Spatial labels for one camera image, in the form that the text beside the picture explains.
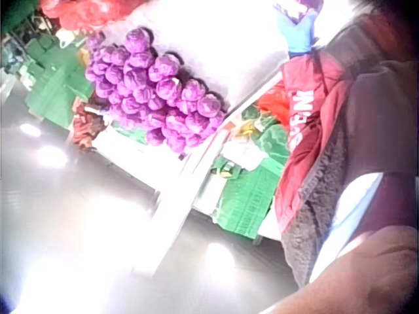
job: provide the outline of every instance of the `person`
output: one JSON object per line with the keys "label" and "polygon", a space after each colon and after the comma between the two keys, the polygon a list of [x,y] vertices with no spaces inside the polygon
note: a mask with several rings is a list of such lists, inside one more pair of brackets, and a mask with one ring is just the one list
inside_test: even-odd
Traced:
{"label": "person", "polygon": [[417,37],[404,5],[375,3],[319,50],[316,10],[297,24],[278,11],[291,155],[275,209],[301,290],[266,313],[397,313],[417,287]]}

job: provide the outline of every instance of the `store aisle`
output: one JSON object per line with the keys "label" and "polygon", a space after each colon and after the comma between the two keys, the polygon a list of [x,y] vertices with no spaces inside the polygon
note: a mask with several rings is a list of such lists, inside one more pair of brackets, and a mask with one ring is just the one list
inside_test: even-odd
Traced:
{"label": "store aisle", "polygon": [[[14,314],[250,314],[296,289],[279,243],[254,247],[194,215],[154,278],[133,275],[153,191],[66,144],[25,94],[18,82],[1,105],[0,292]],[[64,167],[40,163],[45,145],[65,152]]]}

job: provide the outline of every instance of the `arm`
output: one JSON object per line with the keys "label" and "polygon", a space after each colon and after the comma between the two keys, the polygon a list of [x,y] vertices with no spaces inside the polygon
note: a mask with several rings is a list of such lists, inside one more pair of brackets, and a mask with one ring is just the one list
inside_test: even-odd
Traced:
{"label": "arm", "polygon": [[417,275],[417,230],[383,228],[263,314],[399,313],[417,287]]}

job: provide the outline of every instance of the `vegetable stand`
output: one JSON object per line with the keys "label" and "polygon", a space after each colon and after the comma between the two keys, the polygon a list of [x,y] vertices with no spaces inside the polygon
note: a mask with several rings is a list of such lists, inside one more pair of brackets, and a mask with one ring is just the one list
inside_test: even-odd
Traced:
{"label": "vegetable stand", "polygon": [[[139,26],[153,32],[153,47],[159,55],[175,52],[181,56],[184,68],[193,77],[202,79],[228,105],[227,119],[221,130],[184,160],[173,162],[166,174],[157,171],[161,179],[155,181],[163,180],[164,186],[149,183],[161,195],[147,230],[147,240],[139,245],[140,257],[135,270],[152,275],[176,239],[191,207],[206,211],[199,208],[206,190],[201,187],[228,137],[228,123],[280,80],[279,66],[288,57],[274,11],[256,0],[154,0],[133,11],[124,21],[107,26],[103,32],[107,43],[122,44],[125,34]],[[149,169],[158,169],[166,155],[169,159],[173,157],[164,153],[158,155],[159,159],[148,158]],[[139,180],[148,180],[142,178],[145,172],[137,172]],[[214,184],[218,190],[219,184],[222,182]],[[213,197],[215,202],[219,195]]]}

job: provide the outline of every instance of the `red bag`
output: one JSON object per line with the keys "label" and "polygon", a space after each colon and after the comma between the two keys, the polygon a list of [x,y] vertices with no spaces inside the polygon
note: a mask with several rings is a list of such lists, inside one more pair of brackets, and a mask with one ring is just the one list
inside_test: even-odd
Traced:
{"label": "red bag", "polygon": [[284,126],[289,127],[289,98],[285,92],[283,82],[280,81],[265,95],[257,100],[257,106],[262,111],[270,111]]}
{"label": "red bag", "polygon": [[50,18],[60,18],[63,28],[98,30],[109,22],[122,20],[146,0],[41,0],[41,8]]}

